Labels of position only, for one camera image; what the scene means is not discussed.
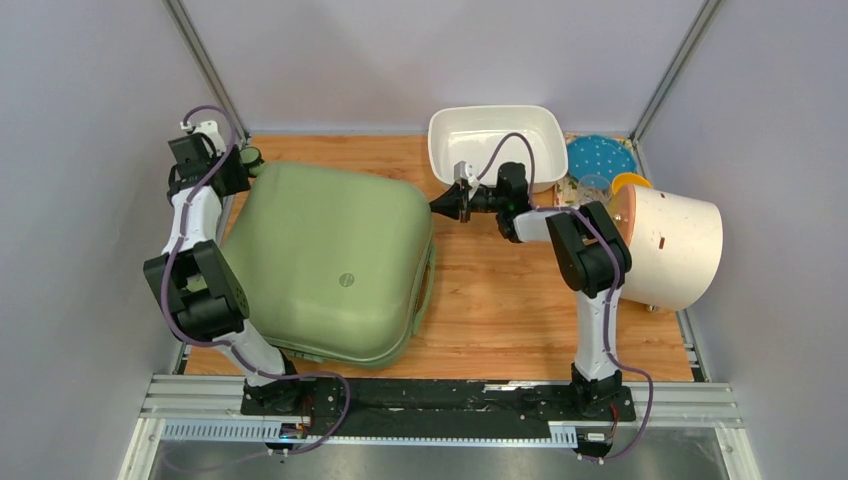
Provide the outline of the white plastic tub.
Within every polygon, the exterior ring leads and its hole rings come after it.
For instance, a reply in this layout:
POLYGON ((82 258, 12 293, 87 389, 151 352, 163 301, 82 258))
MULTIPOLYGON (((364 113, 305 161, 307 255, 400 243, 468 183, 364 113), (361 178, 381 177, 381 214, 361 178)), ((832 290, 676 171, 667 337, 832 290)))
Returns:
POLYGON ((498 167, 522 163, 533 191, 551 189, 568 170, 566 142, 553 113, 535 105, 445 108, 430 119, 428 153, 433 175, 448 186, 454 165, 472 164, 481 183, 493 186, 498 167))

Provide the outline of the green hard-shell suitcase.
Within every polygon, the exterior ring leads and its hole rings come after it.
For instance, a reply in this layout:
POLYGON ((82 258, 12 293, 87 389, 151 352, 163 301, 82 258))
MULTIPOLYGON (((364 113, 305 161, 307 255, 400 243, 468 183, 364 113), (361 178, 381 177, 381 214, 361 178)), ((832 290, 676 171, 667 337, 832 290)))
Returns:
POLYGON ((263 165, 221 251, 256 330, 316 362, 396 363, 433 285, 426 196, 406 181, 368 173, 263 165))

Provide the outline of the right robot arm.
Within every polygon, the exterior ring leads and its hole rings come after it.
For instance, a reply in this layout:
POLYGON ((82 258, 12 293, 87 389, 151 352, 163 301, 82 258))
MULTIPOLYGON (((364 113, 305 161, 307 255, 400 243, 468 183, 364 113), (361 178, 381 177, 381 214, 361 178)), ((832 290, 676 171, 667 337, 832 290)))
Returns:
POLYGON ((551 244, 560 274, 576 295, 572 409, 585 419, 619 413, 624 387, 613 336, 632 257, 606 206, 590 201, 577 208, 534 207, 526 169, 515 162, 499 167, 492 187, 483 185, 465 161, 455 165, 453 177, 446 192, 431 201, 432 212, 462 223, 474 213, 492 214, 503 238, 551 244))

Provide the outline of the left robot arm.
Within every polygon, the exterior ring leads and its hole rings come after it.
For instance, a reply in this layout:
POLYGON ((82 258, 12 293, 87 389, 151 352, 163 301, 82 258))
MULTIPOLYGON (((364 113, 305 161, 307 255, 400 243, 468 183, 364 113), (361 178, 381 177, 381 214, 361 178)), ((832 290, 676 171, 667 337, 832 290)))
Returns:
POLYGON ((168 178, 174 219, 162 254, 144 262, 144 276, 175 337, 222 353, 242 371, 242 414, 293 415, 305 387, 251 324, 247 295, 217 242, 223 201, 250 189, 261 153, 220 147, 198 130, 168 145, 176 159, 168 178))

